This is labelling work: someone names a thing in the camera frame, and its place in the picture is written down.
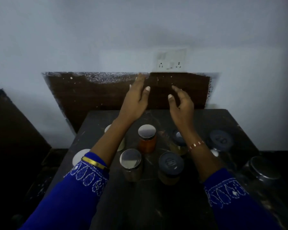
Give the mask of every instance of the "bracelet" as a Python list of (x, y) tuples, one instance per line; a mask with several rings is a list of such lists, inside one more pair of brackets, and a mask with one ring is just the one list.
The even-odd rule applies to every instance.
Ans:
[(102, 164), (100, 164), (100, 163), (98, 163), (98, 162), (96, 162), (96, 161), (94, 161), (94, 160), (92, 160), (86, 156), (82, 157), (81, 160), (83, 160), (87, 163), (90, 163), (92, 166), (98, 167), (98, 168), (100, 168), (106, 172), (110, 171), (106, 166), (104, 166), (104, 165), (102, 165)]
[(196, 144), (192, 144), (192, 145), (188, 148), (188, 150), (191, 151), (192, 148), (195, 148), (196, 146), (199, 146), (199, 145), (204, 144), (204, 143), (205, 143), (205, 142), (202, 140), (201, 142), (199, 141), (199, 142), (197, 142)]

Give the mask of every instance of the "black granite countertop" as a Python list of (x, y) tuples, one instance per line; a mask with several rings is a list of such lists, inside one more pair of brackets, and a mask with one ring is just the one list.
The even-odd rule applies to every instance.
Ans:
[[(92, 148), (103, 135), (104, 129), (118, 116), (119, 111), (91, 111), (83, 122), (73, 144), (67, 152), (47, 193), (72, 168), (73, 156), (80, 150)], [(189, 156), (184, 158), (185, 168), (179, 182), (166, 186), (157, 178), (158, 158), (169, 150), (169, 132), (175, 129), (169, 110), (149, 110), (137, 120), (126, 134), (126, 146), (137, 148), (138, 128), (143, 124), (157, 129), (157, 145), (152, 154), (144, 155), (144, 171), (139, 182), (125, 180), (117, 152), (110, 167), (110, 179), (104, 189), (91, 229), (217, 229), (203, 185)], [(204, 109), (194, 112), (194, 126), (206, 139), (215, 129), (224, 130), (234, 138), (230, 153), (221, 155), (239, 170), (259, 152), (238, 123), (224, 109)]]

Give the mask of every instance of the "left hand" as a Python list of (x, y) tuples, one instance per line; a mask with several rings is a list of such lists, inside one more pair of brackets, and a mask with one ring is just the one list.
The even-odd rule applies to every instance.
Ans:
[(143, 91), (145, 76), (138, 74), (135, 82), (131, 85), (126, 94), (118, 118), (127, 124), (132, 124), (140, 118), (146, 110), (150, 87), (147, 86)]

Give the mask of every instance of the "finger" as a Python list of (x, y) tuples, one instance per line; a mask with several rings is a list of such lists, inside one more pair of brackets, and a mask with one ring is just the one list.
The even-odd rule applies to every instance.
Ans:
[(144, 85), (144, 81), (145, 81), (145, 76), (139, 73), (130, 89), (141, 91)]
[(148, 104), (148, 96), (149, 96), (149, 92), (150, 92), (150, 87), (146, 87), (143, 92), (142, 92), (142, 98), (140, 100), (140, 104), (143, 105), (143, 107), (147, 107)]
[(172, 89), (178, 94), (178, 97), (180, 99), (180, 101), (182, 101), (185, 98), (189, 98), (189, 95), (183, 91), (182, 89), (172, 85)]
[(176, 101), (175, 101), (175, 98), (172, 94), (169, 94), (168, 96), (168, 99), (169, 99), (169, 110), (170, 112), (177, 112), (179, 109), (176, 105)]

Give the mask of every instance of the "electrical outlet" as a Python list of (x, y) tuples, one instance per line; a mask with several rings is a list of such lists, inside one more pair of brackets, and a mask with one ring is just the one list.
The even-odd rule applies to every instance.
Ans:
[(157, 54), (156, 72), (184, 71), (187, 49), (169, 50)]

